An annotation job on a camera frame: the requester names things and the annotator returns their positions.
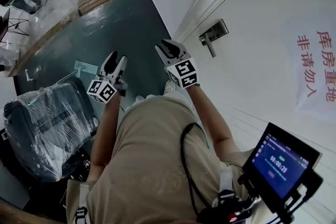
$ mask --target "small screen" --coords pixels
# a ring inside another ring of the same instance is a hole
[[[267,135],[252,160],[275,192],[284,198],[309,162],[272,135]]]

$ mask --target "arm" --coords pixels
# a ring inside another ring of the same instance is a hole
[[[109,164],[117,133],[120,95],[106,104],[91,151],[91,166],[87,181],[97,181]]]
[[[195,105],[205,131],[212,138],[219,159],[223,161],[226,154],[239,152],[229,127],[201,87],[190,86],[186,90]]]

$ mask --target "paper sign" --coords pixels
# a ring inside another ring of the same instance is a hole
[[[297,109],[336,119],[336,14],[299,16],[284,24],[297,85]]]

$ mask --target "shoulder strap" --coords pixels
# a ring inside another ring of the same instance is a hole
[[[80,184],[79,192],[79,208],[76,211],[75,219],[72,224],[91,224],[90,216],[87,208],[87,197],[89,194],[89,186]]]

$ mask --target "jeans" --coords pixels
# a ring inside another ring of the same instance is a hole
[[[42,0],[31,0],[31,1],[33,1],[37,5],[42,4]],[[38,9],[38,7],[29,6],[24,0],[14,0],[12,6],[18,9],[22,9],[27,13],[35,12]]]

